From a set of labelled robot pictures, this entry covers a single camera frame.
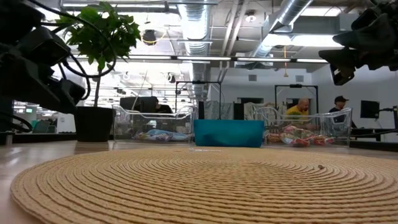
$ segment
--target blue container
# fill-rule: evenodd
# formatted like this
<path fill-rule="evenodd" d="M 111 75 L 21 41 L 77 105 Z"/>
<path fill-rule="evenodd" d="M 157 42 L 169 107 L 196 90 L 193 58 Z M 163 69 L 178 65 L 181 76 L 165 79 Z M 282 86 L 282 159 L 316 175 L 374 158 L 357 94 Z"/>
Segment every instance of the blue container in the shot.
<path fill-rule="evenodd" d="M 198 119 L 193 131 L 197 146 L 261 147 L 264 121 Z"/>

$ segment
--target transparent storage container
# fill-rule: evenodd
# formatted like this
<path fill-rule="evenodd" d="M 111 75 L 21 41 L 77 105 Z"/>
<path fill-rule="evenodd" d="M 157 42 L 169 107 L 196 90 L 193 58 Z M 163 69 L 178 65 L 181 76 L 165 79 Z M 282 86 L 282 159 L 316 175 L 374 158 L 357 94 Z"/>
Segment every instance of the transparent storage container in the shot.
<path fill-rule="evenodd" d="M 113 124 L 114 140 L 119 142 L 193 143 L 193 121 L 198 110 L 185 106 L 177 113 L 140 113 L 113 106 L 116 112 Z"/>
<path fill-rule="evenodd" d="M 255 119 L 265 122 L 266 146 L 348 147 L 351 134 L 351 108 L 310 116 L 282 115 L 275 108 L 259 108 Z"/>

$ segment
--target yellow shirt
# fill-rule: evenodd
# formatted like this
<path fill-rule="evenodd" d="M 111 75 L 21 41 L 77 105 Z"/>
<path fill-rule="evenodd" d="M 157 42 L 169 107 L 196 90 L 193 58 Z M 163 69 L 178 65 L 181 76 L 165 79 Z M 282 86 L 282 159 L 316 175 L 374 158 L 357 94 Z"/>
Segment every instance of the yellow shirt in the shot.
<path fill-rule="evenodd" d="M 299 111 L 299 109 L 296 106 L 292 106 L 289 110 L 286 111 L 286 115 L 304 115 L 304 116 L 308 116 L 308 110 L 307 111 Z M 288 118 L 288 119 L 303 119 L 303 120 L 307 120 L 308 118 L 303 117 L 303 118 Z"/>

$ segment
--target potted plant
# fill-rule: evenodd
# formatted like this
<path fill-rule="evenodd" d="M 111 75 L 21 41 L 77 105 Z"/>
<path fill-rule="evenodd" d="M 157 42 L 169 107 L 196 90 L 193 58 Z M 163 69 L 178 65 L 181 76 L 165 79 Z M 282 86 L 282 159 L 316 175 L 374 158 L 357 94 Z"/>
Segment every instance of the potted plant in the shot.
<path fill-rule="evenodd" d="M 86 6 L 77 16 L 95 25 L 108 38 L 119 58 L 128 57 L 130 48 L 136 47 L 137 39 L 141 39 L 138 24 L 134 22 L 134 18 L 118 14 L 109 3 L 100 2 L 98 5 Z M 78 24 L 67 17 L 61 17 L 57 22 L 71 24 L 64 33 L 64 35 L 70 34 L 67 44 L 77 45 L 80 55 L 88 57 L 89 64 L 97 62 L 98 74 L 104 70 L 105 66 L 110 67 L 109 63 L 114 59 L 114 52 L 94 29 L 88 25 Z M 74 114 L 78 141 L 103 142 L 109 139 L 114 112 L 111 108 L 98 107 L 101 78 L 96 78 L 95 81 L 97 85 L 94 107 L 79 106 Z"/>

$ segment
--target silver air duct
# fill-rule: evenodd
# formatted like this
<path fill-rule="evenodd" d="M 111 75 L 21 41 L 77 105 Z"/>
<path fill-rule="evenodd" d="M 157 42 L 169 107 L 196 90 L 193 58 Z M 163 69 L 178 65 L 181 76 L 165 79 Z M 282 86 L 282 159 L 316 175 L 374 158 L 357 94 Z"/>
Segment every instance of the silver air duct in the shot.
<path fill-rule="evenodd" d="M 251 57 L 265 57 L 274 46 L 268 44 L 267 35 L 270 31 L 284 28 L 286 32 L 291 32 L 293 23 L 311 4 L 313 0 L 284 0 L 280 10 L 267 16 L 263 25 L 264 40 L 257 46 Z"/>
<path fill-rule="evenodd" d="M 210 7 L 198 4 L 178 5 L 178 10 L 182 18 L 182 34 L 184 39 L 188 40 L 205 40 L 208 38 L 210 24 Z M 193 56 L 208 55 L 209 44 L 202 42 L 185 43 L 187 54 Z M 192 63 L 190 70 L 192 81 L 209 81 L 210 80 L 210 64 L 209 63 Z M 195 98 L 205 100 L 207 97 L 208 85 L 192 85 Z"/>

